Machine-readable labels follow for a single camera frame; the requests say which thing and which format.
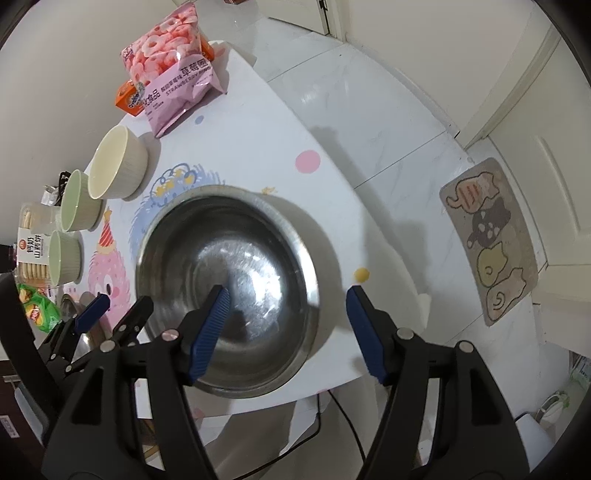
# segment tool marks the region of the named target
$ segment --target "strawberry snack bag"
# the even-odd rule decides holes
[[[213,87],[213,48],[199,32],[194,3],[186,3],[121,52],[131,81],[159,138]]]

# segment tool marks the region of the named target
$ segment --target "pink monster cartoon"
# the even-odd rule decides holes
[[[125,264],[117,243],[111,232],[111,210],[107,208],[104,214],[103,231],[99,242],[96,244],[96,252],[90,260],[88,270],[88,288],[98,295],[106,293],[111,299],[111,308],[105,313],[108,328],[113,327],[121,320],[129,310],[129,280],[125,272]]]

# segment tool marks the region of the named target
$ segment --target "cat print mat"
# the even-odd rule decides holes
[[[485,322],[492,325],[538,281],[519,204],[494,158],[465,171],[439,195],[468,256]]]

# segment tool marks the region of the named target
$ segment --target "yellow polka dot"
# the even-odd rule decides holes
[[[369,280],[369,270],[365,267],[358,268],[353,274],[357,283],[363,283]]]

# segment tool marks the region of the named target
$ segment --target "cream bowl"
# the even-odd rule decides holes
[[[93,199],[123,199],[135,192],[148,168],[148,151],[125,125],[115,125],[96,149],[88,192]]]

